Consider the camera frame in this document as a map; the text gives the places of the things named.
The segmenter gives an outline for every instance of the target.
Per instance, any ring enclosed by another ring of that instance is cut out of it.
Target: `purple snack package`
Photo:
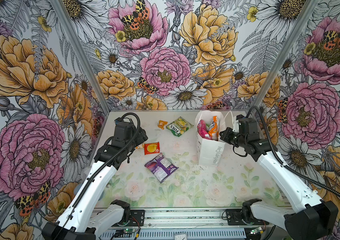
[[[170,176],[178,168],[159,153],[153,160],[148,161],[145,165],[162,183],[168,176]]]

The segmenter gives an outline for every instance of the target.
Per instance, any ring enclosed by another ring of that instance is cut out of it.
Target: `green snack package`
[[[189,130],[189,128],[191,128],[192,126],[193,125],[187,122],[184,118],[179,117],[174,122],[167,125],[166,128],[169,129],[173,133],[173,135],[179,137],[187,130]]]

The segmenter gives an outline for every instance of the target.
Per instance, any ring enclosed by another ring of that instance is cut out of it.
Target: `table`
[[[160,151],[179,169],[160,183],[144,166],[157,154],[144,155],[143,149],[137,149],[130,157],[130,163],[124,161],[110,180],[96,208],[106,208],[115,199],[128,202],[133,208],[239,207],[243,201],[253,198],[284,206],[276,183],[251,156],[237,156],[232,146],[226,144],[217,167],[200,166],[196,155],[195,126],[180,137],[166,128],[162,130],[157,127],[159,120],[170,123],[180,116],[194,124],[198,111],[132,112],[139,116],[141,127],[146,131],[146,143],[159,142]],[[113,135],[114,120],[124,113],[110,112],[97,149]],[[244,114],[232,113],[234,117]],[[226,117],[226,126],[233,126],[230,113]],[[244,154],[242,149],[236,149],[236,152]]]

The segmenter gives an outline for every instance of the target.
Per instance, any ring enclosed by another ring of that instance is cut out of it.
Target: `snack package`
[[[145,143],[144,144],[144,154],[159,153],[159,142]]]
[[[213,121],[211,122],[211,125],[209,127],[209,135],[211,137],[211,140],[218,141],[218,131],[219,131],[219,122],[218,117],[214,116]]]
[[[139,144],[138,146],[135,147],[135,149],[139,149],[139,148],[144,148],[144,143]]]
[[[164,129],[164,126],[167,124],[166,121],[159,120],[158,127]]]
[[[197,125],[197,131],[198,131],[198,134],[202,138],[206,138],[206,139],[211,140],[211,137],[210,137],[209,133],[206,131],[206,123],[205,123],[205,121],[203,121],[203,120],[199,121],[199,123]]]
[[[168,130],[170,130],[173,135],[179,137],[182,134],[184,134],[189,128],[191,128],[193,125],[186,120],[184,120],[182,117],[177,118],[174,122],[170,123],[166,126]]]
[[[162,153],[156,156],[153,160],[147,162],[144,166],[156,176],[160,183],[178,169],[170,161],[168,161]]]

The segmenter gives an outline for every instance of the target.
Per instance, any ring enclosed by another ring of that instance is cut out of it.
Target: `orange candy wrapper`
[[[166,121],[159,120],[158,127],[164,129],[164,126],[167,124]]]
[[[159,153],[159,142],[145,143],[144,144],[144,154]]]

